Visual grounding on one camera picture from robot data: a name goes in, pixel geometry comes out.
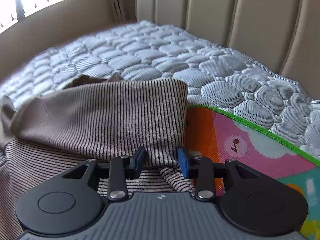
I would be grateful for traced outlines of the white quilted mattress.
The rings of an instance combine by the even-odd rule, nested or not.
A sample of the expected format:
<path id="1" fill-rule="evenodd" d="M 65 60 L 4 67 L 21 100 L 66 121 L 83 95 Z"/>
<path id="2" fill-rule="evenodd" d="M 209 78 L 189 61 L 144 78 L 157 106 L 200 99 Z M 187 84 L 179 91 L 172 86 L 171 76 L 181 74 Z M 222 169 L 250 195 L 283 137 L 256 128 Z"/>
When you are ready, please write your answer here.
<path id="1" fill-rule="evenodd" d="M 1 94 L 19 106 L 81 75 L 114 73 L 130 81 L 179 79 L 188 85 L 189 106 L 217 108 L 254 123 L 319 164 L 319 101 L 297 81 L 238 50 L 173 25 L 125 24 L 50 47 L 5 80 Z"/>

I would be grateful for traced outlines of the colourful cartoon play mat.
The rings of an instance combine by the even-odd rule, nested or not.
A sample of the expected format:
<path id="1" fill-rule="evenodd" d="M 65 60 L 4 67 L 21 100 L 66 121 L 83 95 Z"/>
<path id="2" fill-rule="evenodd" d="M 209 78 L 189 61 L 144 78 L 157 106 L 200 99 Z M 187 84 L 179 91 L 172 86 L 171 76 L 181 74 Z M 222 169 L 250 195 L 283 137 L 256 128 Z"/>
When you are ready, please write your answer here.
<path id="1" fill-rule="evenodd" d="M 319 239 L 319 167 L 273 138 L 207 107 L 187 110 L 185 146 L 215 163 L 236 159 L 300 192 L 309 213 L 301 233 Z"/>

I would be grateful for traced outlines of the brown striped knit garment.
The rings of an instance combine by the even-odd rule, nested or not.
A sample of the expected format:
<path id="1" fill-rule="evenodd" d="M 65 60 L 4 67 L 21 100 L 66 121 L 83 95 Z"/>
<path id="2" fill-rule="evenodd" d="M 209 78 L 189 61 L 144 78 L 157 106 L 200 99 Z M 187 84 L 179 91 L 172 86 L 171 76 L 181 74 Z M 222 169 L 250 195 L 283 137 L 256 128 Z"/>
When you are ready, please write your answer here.
<path id="1" fill-rule="evenodd" d="M 22 229 L 16 200 L 86 159 L 109 161 L 144 146 L 136 191 L 194 192 L 176 160 L 184 144 L 188 86 L 177 79 L 102 81 L 36 96 L 15 107 L 1 99 L 1 239 Z"/>

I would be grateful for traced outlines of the beige padded headboard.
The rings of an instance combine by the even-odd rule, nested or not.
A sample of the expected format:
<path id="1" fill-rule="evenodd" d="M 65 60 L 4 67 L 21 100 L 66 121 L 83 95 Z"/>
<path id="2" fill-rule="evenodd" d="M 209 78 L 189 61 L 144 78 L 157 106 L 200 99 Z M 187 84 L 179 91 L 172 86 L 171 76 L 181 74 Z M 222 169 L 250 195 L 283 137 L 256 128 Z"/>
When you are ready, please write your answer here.
<path id="1" fill-rule="evenodd" d="M 319 77 L 319 0 L 136 0 L 138 20 L 172 24 L 285 77 Z"/>

